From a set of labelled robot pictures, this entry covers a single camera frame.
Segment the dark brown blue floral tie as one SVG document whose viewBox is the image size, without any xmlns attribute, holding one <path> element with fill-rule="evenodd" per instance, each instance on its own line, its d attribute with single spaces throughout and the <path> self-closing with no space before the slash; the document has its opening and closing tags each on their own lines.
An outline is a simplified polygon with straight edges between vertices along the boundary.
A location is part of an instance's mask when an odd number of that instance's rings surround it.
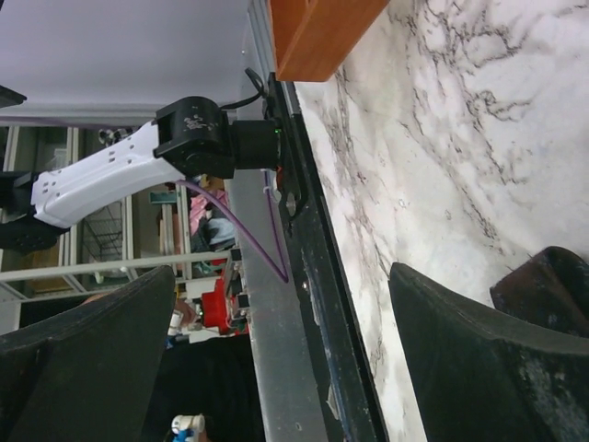
<svg viewBox="0 0 589 442">
<path fill-rule="evenodd" d="M 588 336 L 588 263 L 548 247 L 490 289 L 499 311 L 555 332 Z"/>
</svg>

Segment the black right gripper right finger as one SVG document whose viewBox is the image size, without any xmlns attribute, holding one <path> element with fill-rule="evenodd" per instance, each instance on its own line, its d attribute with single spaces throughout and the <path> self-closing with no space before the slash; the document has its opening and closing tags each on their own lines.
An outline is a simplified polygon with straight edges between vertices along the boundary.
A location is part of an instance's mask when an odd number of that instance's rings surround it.
<svg viewBox="0 0 589 442">
<path fill-rule="evenodd" d="M 501 313 L 399 262 L 389 290 L 428 440 L 587 440 L 587 339 Z"/>
</svg>

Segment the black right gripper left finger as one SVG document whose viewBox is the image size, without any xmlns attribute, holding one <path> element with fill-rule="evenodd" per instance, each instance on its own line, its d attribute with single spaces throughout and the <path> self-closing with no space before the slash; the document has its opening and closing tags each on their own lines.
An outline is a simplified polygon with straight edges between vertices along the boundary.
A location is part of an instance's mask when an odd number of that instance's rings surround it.
<svg viewBox="0 0 589 442">
<path fill-rule="evenodd" d="M 1 337 L 4 441 L 138 440 L 176 301 L 160 266 Z"/>
</svg>

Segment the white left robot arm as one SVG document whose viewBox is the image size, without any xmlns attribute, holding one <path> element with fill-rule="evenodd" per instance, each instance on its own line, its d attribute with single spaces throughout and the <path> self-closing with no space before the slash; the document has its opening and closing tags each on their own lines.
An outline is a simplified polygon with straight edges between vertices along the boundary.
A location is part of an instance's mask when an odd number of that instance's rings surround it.
<svg viewBox="0 0 589 442">
<path fill-rule="evenodd" d="M 273 120 L 231 121 L 204 97 L 180 99 L 119 142 L 60 169 L 1 175 L 1 247 L 23 254 L 53 247 L 88 215 L 146 188 L 242 169 L 275 169 Z"/>
</svg>

